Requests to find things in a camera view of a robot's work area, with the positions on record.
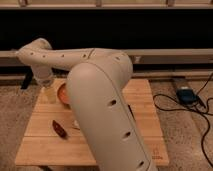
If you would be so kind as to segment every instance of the wooden table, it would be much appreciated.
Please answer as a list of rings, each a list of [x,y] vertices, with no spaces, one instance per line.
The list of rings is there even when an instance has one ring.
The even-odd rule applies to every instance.
[[[72,111],[56,96],[57,89],[64,82],[65,79],[55,79],[54,93],[52,93],[54,98],[49,98],[44,88],[41,89],[15,159],[16,165],[96,165],[81,131],[73,128]],[[123,94],[126,102],[131,106],[137,126],[155,163],[159,166],[168,165],[169,159],[148,80],[130,80]],[[54,132],[53,120],[56,120],[68,132],[67,140],[59,138]]]

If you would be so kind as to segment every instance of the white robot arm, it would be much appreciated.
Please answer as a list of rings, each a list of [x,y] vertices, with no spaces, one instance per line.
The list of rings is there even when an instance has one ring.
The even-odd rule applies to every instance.
[[[70,71],[69,104],[100,170],[157,171],[122,95],[132,75],[129,57],[112,49],[51,49],[37,39],[17,56],[43,86],[52,83],[51,67]]]

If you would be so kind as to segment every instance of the cable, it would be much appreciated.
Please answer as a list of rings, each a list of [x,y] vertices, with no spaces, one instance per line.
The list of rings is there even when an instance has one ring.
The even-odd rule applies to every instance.
[[[198,92],[196,93],[196,96],[197,96],[197,101],[195,102],[195,104],[192,104],[192,105],[184,105],[184,104],[181,104],[179,101],[177,101],[176,99],[170,97],[169,95],[166,95],[166,94],[162,94],[162,93],[159,93],[159,94],[156,94],[153,96],[153,99],[154,99],[154,103],[155,103],[155,99],[157,97],[166,97],[168,98],[169,100],[175,102],[176,104],[180,105],[182,108],[162,108],[160,107],[159,105],[157,105],[155,103],[155,106],[156,108],[158,108],[159,110],[162,110],[162,111],[165,111],[165,112],[172,112],[172,111],[189,111],[189,112],[192,112],[192,113],[195,113],[195,114],[198,114],[200,115],[202,118],[205,119],[206,123],[207,123],[207,128],[206,130],[204,131],[203,135],[202,135],[202,138],[201,138],[201,150],[204,154],[204,157],[206,158],[207,162],[209,163],[209,165],[213,168],[213,162],[209,159],[206,151],[205,151],[205,147],[204,147],[204,142],[205,142],[205,138],[206,136],[208,135],[210,129],[211,129],[211,124],[210,124],[210,121],[209,119],[207,118],[207,116],[213,116],[212,113],[209,113],[210,111],[210,107],[209,107],[209,103],[210,101],[213,100],[213,97],[210,97],[206,100],[206,103],[204,104],[203,101],[200,99],[199,97],[199,94],[204,90],[204,88],[207,86],[207,84],[209,83],[209,81],[212,79],[213,77],[213,73],[210,74],[209,78],[207,79],[206,83],[198,90]],[[205,108],[206,110],[205,111],[201,111],[199,108],[198,108],[198,105],[201,104],[203,108]]]

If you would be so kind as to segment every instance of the speckled floor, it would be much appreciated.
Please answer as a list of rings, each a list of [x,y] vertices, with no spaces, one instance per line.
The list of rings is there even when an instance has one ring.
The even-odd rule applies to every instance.
[[[190,85],[198,90],[203,81],[191,81]],[[175,96],[171,82],[152,81],[153,94],[165,93]],[[0,171],[40,171],[38,167],[16,167],[14,159],[21,143],[26,125],[35,104],[40,87],[30,85],[27,90],[20,86],[0,86]],[[205,99],[213,96],[213,82],[201,94]],[[175,107],[166,99],[157,103],[164,107]],[[159,167],[160,171],[212,171],[206,162],[200,147],[201,133],[206,124],[202,118],[190,112],[162,112],[159,114],[170,158],[168,167]],[[206,150],[213,161],[213,131],[205,142]],[[97,171],[97,168],[57,168],[54,170]]]

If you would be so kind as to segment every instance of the black backdrop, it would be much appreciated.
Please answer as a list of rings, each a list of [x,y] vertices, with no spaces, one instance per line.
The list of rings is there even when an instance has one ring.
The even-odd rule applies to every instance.
[[[213,48],[213,10],[0,10],[0,50]]]

